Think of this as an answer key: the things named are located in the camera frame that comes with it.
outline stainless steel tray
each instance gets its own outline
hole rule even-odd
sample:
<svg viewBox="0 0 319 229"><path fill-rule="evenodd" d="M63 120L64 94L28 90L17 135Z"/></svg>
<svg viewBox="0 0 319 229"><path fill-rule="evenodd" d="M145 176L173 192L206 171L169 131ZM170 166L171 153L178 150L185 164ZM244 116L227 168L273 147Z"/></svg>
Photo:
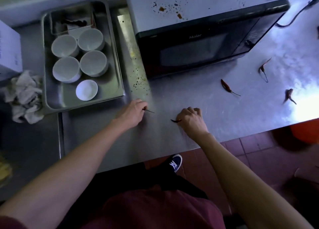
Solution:
<svg viewBox="0 0 319 229"><path fill-rule="evenodd" d="M55 80L52 74L53 65L58 58L51 52L51 44L56 36L51 33L50 14L54 12L54 15L56 16L60 12L61 17L68 14L76 16L77 10L82 10L83 7L87 5L90 5L93 8L96 26L104 34L106 45L102 52L109 59L109 68L108 71L100 77L90 77L82 74L77 82L71 84L61 83ZM42 101L45 114L89 106L95 103L123 97L125 91L115 47L109 7L106 0L91 0L52 12L46 13L42 17L42 34L45 52ZM80 60L82 55L83 54L80 53L76 58ZM92 79L99 86L97 95L87 102L81 101L75 94L77 85L85 79Z"/></svg>

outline black cable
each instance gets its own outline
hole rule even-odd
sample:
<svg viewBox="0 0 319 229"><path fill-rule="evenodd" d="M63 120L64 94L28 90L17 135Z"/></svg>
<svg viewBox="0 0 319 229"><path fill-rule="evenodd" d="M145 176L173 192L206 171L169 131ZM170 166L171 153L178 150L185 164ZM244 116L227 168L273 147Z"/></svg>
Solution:
<svg viewBox="0 0 319 229"><path fill-rule="evenodd" d="M319 0L311 0L311 1L309 1L309 3L308 3L303 9L301 9L301 10L299 11L299 13L296 14L296 16L293 18L293 20L292 20L289 24L287 24L287 25L280 25L279 23L276 23L275 26L278 27L278 28L286 28L286 27L292 25L292 23L296 20L296 18L298 17L298 15L299 15L303 10L311 8L313 5L317 4L318 2L319 2Z"/></svg>

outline white cloth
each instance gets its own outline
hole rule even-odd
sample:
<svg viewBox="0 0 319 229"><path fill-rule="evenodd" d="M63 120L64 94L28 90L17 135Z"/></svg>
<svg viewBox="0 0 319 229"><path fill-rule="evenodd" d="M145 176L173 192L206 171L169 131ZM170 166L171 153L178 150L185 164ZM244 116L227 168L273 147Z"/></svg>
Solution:
<svg viewBox="0 0 319 229"><path fill-rule="evenodd" d="M44 118L42 110L42 81L38 75L30 76L23 71L19 77L11 79L10 84L2 88L4 101L12 107L12 120L22 123L25 120L34 124Z"/></svg>

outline sneaker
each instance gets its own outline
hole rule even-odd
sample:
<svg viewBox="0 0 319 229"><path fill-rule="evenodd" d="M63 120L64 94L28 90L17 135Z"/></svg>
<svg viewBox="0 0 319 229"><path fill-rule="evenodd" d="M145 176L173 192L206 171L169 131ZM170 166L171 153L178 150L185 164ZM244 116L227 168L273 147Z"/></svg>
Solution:
<svg viewBox="0 0 319 229"><path fill-rule="evenodd" d="M169 165L172 166L173 171L176 173L181 167L182 157L179 154L176 154L172 157L172 160L169 162Z"/></svg>

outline white bowl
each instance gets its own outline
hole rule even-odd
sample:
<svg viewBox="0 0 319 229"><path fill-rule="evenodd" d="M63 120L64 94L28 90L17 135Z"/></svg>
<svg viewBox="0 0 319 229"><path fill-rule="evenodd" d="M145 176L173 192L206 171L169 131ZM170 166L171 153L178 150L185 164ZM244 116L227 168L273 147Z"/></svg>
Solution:
<svg viewBox="0 0 319 229"><path fill-rule="evenodd" d="M101 51L89 51L81 58L80 67L84 74L98 77L107 71L108 58Z"/></svg>
<svg viewBox="0 0 319 229"><path fill-rule="evenodd" d="M53 76L63 83L72 83L80 79L82 71L80 63L74 57L63 57L53 66Z"/></svg>
<svg viewBox="0 0 319 229"><path fill-rule="evenodd" d="M73 36L65 34L53 41L51 51L55 56L62 58L67 56L76 57L80 49L77 40Z"/></svg>
<svg viewBox="0 0 319 229"><path fill-rule="evenodd" d="M89 101L98 93L98 85L93 80L84 80L78 84L75 93L80 100Z"/></svg>
<svg viewBox="0 0 319 229"><path fill-rule="evenodd" d="M78 45L84 52L91 50L101 51L105 45L104 36L97 29L86 30L78 38Z"/></svg>

